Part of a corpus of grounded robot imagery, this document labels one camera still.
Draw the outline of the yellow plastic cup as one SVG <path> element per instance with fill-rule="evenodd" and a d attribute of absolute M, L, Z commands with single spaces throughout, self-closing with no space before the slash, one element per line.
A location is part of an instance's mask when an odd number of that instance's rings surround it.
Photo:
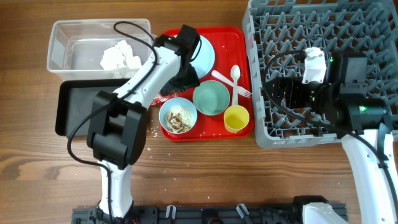
<path fill-rule="evenodd" d="M 233 105 L 225 110 L 223 119 L 226 130 L 237 133 L 248 125 L 250 117 L 245 107 Z"/>

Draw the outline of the red snack wrapper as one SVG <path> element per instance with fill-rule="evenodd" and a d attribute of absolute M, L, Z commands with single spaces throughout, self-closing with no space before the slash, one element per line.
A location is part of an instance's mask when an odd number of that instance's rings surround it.
<path fill-rule="evenodd" d="M 162 96 L 160 93 L 157 94 L 154 98 L 154 100 L 152 101 L 152 103 L 150 104 L 151 106 L 156 105 L 156 104 L 160 104 L 160 103 L 164 103 L 167 100 L 171 99 L 171 98 L 176 98 L 178 97 L 178 93 L 177 92 L 172 92 L 169 93 L 166 96 Z"/>

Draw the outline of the white paper napkin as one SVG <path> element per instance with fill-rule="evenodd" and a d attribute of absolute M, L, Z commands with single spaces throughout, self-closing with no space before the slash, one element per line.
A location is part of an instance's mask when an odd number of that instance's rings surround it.
<path fill-rule="evenodd" d="M 142 67 L 141 60 L 134 56 L 131 46 L 125 41 L 119 41 L 114 47 L 104 51 L 100 65 L 104 70 L 113 72 L 113 78 L 132 77 L 130 70 Z"/>

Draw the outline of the light blue small bowl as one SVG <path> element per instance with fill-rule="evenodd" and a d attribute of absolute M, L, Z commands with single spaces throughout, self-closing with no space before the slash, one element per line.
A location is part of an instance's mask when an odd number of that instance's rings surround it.
<path fill-rule="evenodd" d="M 197 121 L 197 109 L 186 98 L 172 98 L 167 100 L 159 111 L 161 126 L 171 134 L 189 132 Z"/>

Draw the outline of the food scraps with rice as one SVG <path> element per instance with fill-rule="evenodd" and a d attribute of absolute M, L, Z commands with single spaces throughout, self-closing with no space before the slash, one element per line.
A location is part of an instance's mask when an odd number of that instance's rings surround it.
<path fill-rule="evenodd" d="M 173 106 L 165 115 L 165 123 L 168 131 L 172 133 L 185 133 L 193 127 L 192 113 L 182 107 Z"/>

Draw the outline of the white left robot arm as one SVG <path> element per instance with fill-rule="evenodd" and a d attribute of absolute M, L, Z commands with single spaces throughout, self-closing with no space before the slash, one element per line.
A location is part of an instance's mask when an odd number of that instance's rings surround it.
<path fill-rule="evenodd" d="M 200 43 L 197 30 L 181 27 L 177 36 L 162 34 L 148 44 L 152 53 L 146 63 L 113 93 L 100 91 L 92 111 L 71 131 L 69 155 L 77 162 L 101 170 L 102 196 L 95 207 L 74 210 L 72 223 L 135 223 L 131 195 L 132 165 L 146 144 L 147 110 L 157 94 L 185 91 L 200 84 L 191 65 Z M 86 143 L 95 161 L 78 158 L 72 151 L 77 131 L 89 124 Z"/>

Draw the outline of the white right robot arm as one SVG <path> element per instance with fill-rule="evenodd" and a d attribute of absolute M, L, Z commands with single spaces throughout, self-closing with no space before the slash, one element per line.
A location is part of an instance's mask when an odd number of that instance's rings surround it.
<path fill-rule="evenodd" d="M 397 223 L 394 122 L 386 102 L 367 96 L 368 58 L 361 52 L 293 50 L 305 65 L 300 78 L 263 81 L 279 111 L 336 133 L 348 156 L 364 223 Z"/>

